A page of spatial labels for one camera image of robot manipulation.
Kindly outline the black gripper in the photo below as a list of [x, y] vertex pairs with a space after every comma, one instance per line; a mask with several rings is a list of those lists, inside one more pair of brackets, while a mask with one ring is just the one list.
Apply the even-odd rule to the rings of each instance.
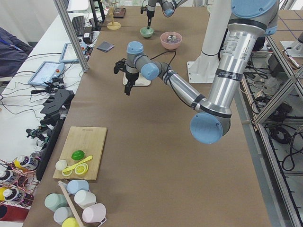
[[130, 73], [126, 72], [125, 73], [126, 79], [127, 79], [127, 84], [125, 85], [124, 93], [129, 96], [131, 93], [132, 87], [135, 85], [136, 80], [139, 78], [139, 73]]
[[148, 17], [148, 25], [147, 25], [147, 29], [151, 28], [151, 23], [152, 23], [152, 18], [154, 17], [154, 13], [155, 11], [147, 11], [147, 17]]

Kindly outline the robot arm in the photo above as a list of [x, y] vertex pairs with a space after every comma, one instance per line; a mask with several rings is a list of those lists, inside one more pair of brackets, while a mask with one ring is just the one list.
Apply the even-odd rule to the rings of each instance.
[[146, 15], [148, 17], [147, 29], [151, 28], [152, 18], [154, 17], [157, 3], [160, 4], [164, 16], [171, 17], [175, 10], [186, 1], [187, 0], [149, 0], [145, 7], [141, 7], [141, 14], [146, 11]]
[[139, 75], [147, 80], [161, 78], [196, 111], [190, 123], [193, 137], [205, 144], [217, 142], [230, 128], [230, 106], [256, 40], [276, 32], [278, 8], [277, 0], [233, 0], [230, 3], [226, 26], [229, 35], [208, 97], [189, 85], [168, 64], [152, 61], [138, 41], [127, 46], [123, 66], [128, 80], [125, 93], [130, 93]]

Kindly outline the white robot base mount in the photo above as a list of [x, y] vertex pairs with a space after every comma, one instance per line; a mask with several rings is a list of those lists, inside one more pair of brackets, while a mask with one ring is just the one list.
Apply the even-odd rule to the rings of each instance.
[[200, 56], [187, 63], [190, 83], [212, 83], [219, 64], [219, 51], [224, 42], [231, 16], [231, 1], [216, 0], [212, 7]]

